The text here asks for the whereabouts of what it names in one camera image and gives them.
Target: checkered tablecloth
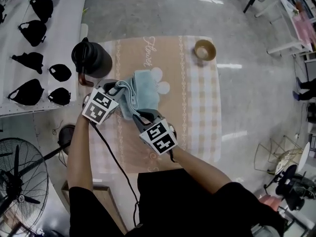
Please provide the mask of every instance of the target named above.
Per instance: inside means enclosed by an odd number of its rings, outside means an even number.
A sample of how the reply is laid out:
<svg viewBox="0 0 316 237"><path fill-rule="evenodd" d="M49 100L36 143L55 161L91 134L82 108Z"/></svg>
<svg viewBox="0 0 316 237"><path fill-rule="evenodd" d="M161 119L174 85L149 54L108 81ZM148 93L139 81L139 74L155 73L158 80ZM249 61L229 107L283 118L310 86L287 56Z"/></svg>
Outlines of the checkered tablecloth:
<svg viewBox="0 0 316 237"><path fill-rule="evenodd" d="M221 100L215 59L198 60L194 36L144 37L100 43L113 59L107 76L126 79L135 70L149 69L160 96L158 110L177 131L182 149L216 162L221 152ZM128 173L178 168L167 154L158 157L138 138L132 121L122 118L120 110L100 127L113 153ZM106 145L90 127L90 154L93 174L116 173L118 168Z"/></svg>

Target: person's leg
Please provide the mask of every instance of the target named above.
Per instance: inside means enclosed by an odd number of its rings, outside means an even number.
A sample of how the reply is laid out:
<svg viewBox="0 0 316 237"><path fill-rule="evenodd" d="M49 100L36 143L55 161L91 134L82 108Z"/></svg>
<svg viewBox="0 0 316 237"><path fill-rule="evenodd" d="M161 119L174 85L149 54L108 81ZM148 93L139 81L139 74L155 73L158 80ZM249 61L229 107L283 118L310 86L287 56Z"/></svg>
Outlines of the person's leg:
<svg viewBox="0 0 316 237"><path fill-rule="evenodd" d="M301 82L297 78L297 82L298 82L301 89L316 89L316 79L314 79L312 81Z"/></svg>
<svg viewBox="0 0 316 237"><path fill-rule="evenodd" d="M310 100L312 97L316 97L316 91L314 90L309 90L303 94L297 94L295 91L293 91L293 97L297 100L297 101L305 101L305 100Z"/></svg>

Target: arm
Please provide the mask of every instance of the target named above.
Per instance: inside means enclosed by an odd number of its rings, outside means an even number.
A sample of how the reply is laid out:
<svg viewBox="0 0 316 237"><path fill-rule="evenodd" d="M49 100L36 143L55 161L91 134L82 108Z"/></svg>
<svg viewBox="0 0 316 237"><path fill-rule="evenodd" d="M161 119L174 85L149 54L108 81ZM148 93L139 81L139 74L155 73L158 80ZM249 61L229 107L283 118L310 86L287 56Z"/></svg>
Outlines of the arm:
<svg viewBox="0 0 316 237"><path fill-rule="evenodd" d="M173 158L211 194L231 182L222 171L189 154L180 147L175 147L172 150Z"/></svg>
<svg viewBox="0 0 316 237"><path fill-rule="evenodd" d="M71 187L93 190L89 152L89 120L79 115L67 161L67 181Z"/></svg>

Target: black shirt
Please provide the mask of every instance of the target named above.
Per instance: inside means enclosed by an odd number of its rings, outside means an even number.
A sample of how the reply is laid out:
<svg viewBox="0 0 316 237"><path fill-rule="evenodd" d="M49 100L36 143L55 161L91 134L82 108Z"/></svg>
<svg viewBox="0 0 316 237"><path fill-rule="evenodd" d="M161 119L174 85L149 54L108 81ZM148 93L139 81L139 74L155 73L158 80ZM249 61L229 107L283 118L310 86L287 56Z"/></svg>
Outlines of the black shirt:
<svg viewBox="0 0 316 237"><path fill-rule="evenodd" d="M251 227L258 223L283 235L281 216L239 183L228 183L211 195L183 169L142 173L137 183L140 224L128 237L244 237L252 236ZM69 197L70 236L123 236L91 191L72 187Z"/></svg>

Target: black bag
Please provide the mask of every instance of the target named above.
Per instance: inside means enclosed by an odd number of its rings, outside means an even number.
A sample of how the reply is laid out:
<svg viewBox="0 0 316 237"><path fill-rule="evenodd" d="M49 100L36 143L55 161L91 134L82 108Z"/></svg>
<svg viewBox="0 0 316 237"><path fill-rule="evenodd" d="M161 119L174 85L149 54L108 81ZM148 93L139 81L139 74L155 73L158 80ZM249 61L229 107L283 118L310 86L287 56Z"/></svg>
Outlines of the black bag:
<svg viewBox="0 0 316 237"><path fill-rule="evenodd" d="M44 89L40 85L40 81L37 79L30 80L25 84L18 87L15 91L8 95L8 99L11 99L22 105L35 105L40 100ZM15 97L11 98L11 95L18 92Z"/></svg>
<svg viewBox="0 0 316 237"><path fill-rule="evenodd" d="M0 24L4 22L6 15L3 16L4 6L0 4Z"/></svg>
<svg viewBox="0 0 316 237"><path fill-rule="evenodd" d="M48 21L54 10L52 0L31 0L30 5L43 23Z"/></svg>
<svg viewBox="0 0 316 237"><path fill-rule="evenodd" d="M51 66L48 71L58 81L67 81L71 77L70 69L64 64Z"/></svg>
<svg viewBox="0 0 316 237"><path fill-rule="evenodd" d="M39 74L42 74L42 62L43 56L40 53L23 53L22 55L13 55L12 59L23 64L25 67L36 70Z"/></svg>
<svg viewBox="0 0 316 237"><path fill-rule="evenodd" d="M58 105L67 105L70 102L70 93L65 88L58 88L50 93L48 99Z"/></svg>
<svg viewBox="0 0 316 237"><path fill-rule="evenodd" d="M22 28L22 25L29 24L27 28ZM46 25L40 20L32 20L30 22L23 23L19 25L19 30L31 46L38 46L40 43L43 43L46 36Z"/></svg>

